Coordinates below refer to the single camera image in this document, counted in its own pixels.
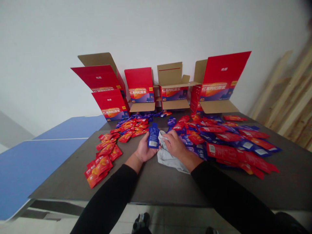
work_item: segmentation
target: blue tabletop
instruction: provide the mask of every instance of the blue tabletop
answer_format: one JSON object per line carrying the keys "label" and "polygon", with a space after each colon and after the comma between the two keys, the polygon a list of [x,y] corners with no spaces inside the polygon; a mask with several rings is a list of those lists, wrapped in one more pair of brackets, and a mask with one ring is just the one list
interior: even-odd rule
{"label": "blue tabletop", "polygon": [[89,138],[105,123],[104,115],[73,117],[39,135],[34,140]]}

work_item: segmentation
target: table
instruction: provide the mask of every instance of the table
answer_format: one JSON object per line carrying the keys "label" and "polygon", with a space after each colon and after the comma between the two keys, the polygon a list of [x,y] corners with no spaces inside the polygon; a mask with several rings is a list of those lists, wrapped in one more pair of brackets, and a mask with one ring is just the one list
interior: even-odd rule
{"label": "table", "polygon": [[[167,120],[170,117],[175,116],[179,119],[186,114],[188,113],[177,112],[165,118],[156,117],[154,122],[159,124],[159,128],[166,130]],[[283,149],[266,159],[267,162],[275,164],[280,173],[266,175],[264,180],[260,180],[243,171],[227,169],[222,171],[246,187],[271,209],[312,211],[312,154],[256,121],[248,119],[242,124],[260,127],[262,132],[271,136],[269,141],[272,144]],[[101,184],[90,189],[84,177],[86,165],[95,158],[98,136],[108,133],[115,125],[116,122],[106,123],[100,131],[95,132],[30,195],[30,198],[47,201],[89,201],[101,184],[105,183],[136,150],[142,138],[142,136],[132,138],[125,144],[118,142],[123,155],[113,162],[114,167]],[[156,157],[143,166],[130,203],[211,207],[190,175],[159,164]]]}

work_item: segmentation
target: floor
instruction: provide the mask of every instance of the floor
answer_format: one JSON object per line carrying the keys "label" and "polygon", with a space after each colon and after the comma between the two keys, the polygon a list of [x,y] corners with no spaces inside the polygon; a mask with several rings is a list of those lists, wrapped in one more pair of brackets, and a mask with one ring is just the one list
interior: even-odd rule
{"label": "floor", "polygon": [[[237,232],[214,209],[188,207],[160,207],[127,205],[111,234],[131,233],[132,224],[138,214],[148,212],[151,216],[150,230],[153,234],[204,234],[208,226],[218,229],[220,234]],[[312,213],[287,212],[309,231]],[[0,225],[1,234],[69,234],[77,218],[63,218],[60,221],[18,218],[14,222]]]}

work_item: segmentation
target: cardboard box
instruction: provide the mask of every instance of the cardboard box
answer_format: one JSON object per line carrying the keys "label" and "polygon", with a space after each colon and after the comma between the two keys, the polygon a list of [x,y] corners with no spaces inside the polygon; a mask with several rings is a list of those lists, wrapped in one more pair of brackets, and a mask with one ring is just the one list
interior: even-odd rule
{"label": "cardboard box", "polygon": [[125,84],[110,53],[79,55],[84,67],[71,68],[93,91],[119,89],[125,97]]}
{"label": "cardboard box", "polygon": [[107,121],[129,118],[129,105],[119,89],[92,93]]}
{"label": "cardboard box", "polygon": [[182,62],[158,65],[157,72],[160,89],[164,90],[165,92],[168,89],[168,96],[166,96],[165,101],[163,100],[163,92],[160,92],[162,96],[163,112],[169,110],[177,111],[189,108],[188,101],[186,100],[187,92],[185,98],[180,100],[178,100],[180,94],[177,95],[177,93],[180,90],[187,90],[189,86],[199,85],[201,83],[189,82],[189,75],[182,76]]}
{"label": "cardboard box", "polygon": [[229,99],[250,53],[214,56],[196,62],[194,81],[202,84],[199,103],[205,113],[238,111]]}
{"label": "cardboard box", "polygon": [[132,103],[155,102],[151,67],[126,69],[124,74]]}

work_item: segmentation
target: barcode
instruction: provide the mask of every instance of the barcode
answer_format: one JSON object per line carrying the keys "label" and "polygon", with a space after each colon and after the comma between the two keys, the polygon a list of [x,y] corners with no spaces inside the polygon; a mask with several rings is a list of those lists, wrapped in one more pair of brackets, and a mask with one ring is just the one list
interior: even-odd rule
{"label": "barcode", "polygon": [[211,153],[215,153],[215,148],[214,148],[215,146],[213,146],[213,145],[209,145],[209,151],[211,152]]}
{"label": "barcode", "polygon": [[257,149],[255,150],[255,152],[257,152],[258,154],[262,155],[262,154],[266,154],[267,152],[263,149]]}
{"label": "barcode", "polygon": [[149,144],[150,146],[154,146],[154,147],[156,147],[157,146],[157,142],[155,142],[155,141],[150,141],[150,144]]}
{"label": "barcode", "polygon": [[245,147],[246,149],[250,149],[252,147],[252,143],[246,142],[245,144],[243,144],[243,147]]}

